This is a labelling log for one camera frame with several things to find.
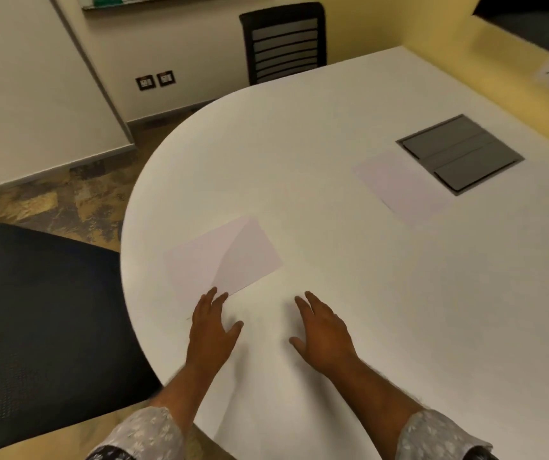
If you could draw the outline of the person's right hand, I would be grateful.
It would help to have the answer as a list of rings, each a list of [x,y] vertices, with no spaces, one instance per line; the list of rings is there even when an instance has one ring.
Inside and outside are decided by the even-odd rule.
[[[359,362],[345,322],[330,308],[329,318],[317,318],[304,296],[296,296],[305,336],[300,338],[309,347],[310,359],[305,361],[315,371],[331,379],[350,364]]]

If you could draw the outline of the person's left hand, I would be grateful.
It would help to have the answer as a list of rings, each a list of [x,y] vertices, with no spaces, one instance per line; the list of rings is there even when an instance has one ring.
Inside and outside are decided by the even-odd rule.
[[[202,296],[192,314],[192,326],[189,332],[186,363],[198,362],[221,366],[227,362],[236,344],[229,344],[226,338],[228,330],[222,322],[223,305],[228,293],[216,295],[217,310],[202,315]]]

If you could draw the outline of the person's right forearm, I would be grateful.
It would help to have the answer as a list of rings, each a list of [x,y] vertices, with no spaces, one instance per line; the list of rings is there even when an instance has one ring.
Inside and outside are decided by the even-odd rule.
[[[395,460],[403,428],[424,406],[358,356],[337,359],[322,372],[360,421],[381,459]]]

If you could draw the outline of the person's left forearm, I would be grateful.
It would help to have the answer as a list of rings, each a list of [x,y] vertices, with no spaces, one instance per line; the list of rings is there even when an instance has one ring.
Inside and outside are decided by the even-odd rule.
[[[197,411],[221,366],[186,363],[165,387],[149,402],[150,407],[167,410],[186,437]]]

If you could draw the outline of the folded pale pink paper sheet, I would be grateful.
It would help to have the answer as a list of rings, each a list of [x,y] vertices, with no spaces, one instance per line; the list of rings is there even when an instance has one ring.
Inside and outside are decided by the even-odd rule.
[[[216,287],[232,295],[283,266],[258,219],[242,216],[165,255],[167,278],[178,305],[188,309]]]

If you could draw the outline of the grey floral left sleeve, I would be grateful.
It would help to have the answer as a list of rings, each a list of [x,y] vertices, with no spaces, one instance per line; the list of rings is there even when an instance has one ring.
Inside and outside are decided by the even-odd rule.
[[[169,411],[145,407],[118,424],[85,460],[185,460],[184,436]]]

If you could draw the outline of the grey floral sleeve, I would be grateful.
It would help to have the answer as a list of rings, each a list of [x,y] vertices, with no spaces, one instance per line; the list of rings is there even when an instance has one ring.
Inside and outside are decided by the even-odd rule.
[[[118,424],[85,460],[185,460],[184,436],[169,411],[145,407]]]
[[[436,410],[409,418],[396,446],[395,460],[498,460],[487,441],[467,433]]]

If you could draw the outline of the flat pale pink paper sheet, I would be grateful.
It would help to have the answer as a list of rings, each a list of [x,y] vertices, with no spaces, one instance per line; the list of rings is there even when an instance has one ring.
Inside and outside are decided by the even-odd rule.
[[[409,226],[429,220],[454,200],[451,192],[400,150],[373,156],[359,163],[354,173]]]

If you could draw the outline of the black mesh office chair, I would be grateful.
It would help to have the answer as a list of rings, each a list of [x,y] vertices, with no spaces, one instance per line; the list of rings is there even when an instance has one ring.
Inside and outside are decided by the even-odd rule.
[[[161,387],[132,328],[119,253],[0,223],[0,449]]]

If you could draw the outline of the grey floral right sleeve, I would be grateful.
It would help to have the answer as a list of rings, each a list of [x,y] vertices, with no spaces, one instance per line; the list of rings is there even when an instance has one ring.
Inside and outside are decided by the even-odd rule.
[[[436,410],[409,418],[396,446],[395,460],[498,460],[487,441],[467,433]]]

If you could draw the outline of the black slatted back chair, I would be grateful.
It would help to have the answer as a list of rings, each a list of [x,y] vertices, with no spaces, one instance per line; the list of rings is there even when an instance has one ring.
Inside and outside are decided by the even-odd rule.
[[[303,2],[239,15],[249,85],[327,65],[324,6]]]

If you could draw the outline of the dark window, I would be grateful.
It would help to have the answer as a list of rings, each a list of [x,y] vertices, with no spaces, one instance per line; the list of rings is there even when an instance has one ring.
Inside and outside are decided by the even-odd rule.
[[[549,0],[478,0],[472,14],[549,51]]]

